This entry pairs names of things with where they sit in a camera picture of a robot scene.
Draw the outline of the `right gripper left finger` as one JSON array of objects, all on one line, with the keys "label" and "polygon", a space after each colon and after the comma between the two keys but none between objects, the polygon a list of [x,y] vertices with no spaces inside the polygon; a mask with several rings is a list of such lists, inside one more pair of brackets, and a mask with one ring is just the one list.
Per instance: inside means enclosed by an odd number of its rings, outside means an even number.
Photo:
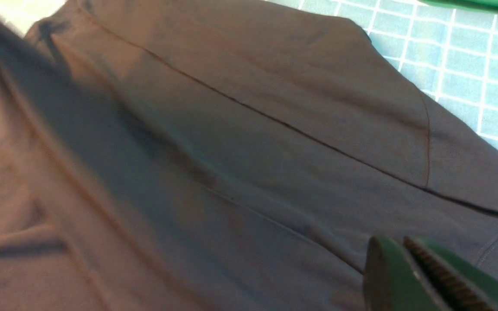
[{"label": "right gripper left finger", "polygon": [[362,289],[367,311],[448,310],[410,253],[385,236],[368,242]]}]

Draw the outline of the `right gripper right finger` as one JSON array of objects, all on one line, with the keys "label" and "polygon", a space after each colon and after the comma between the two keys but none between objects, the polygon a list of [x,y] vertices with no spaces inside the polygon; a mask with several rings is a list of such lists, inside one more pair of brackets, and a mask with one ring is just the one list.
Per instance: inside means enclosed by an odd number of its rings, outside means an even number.
[{"label": "right gripper right finger", "polygon": [[404,238],[403,244],[453,310],[498,311],[498,280],[432,241]]}]

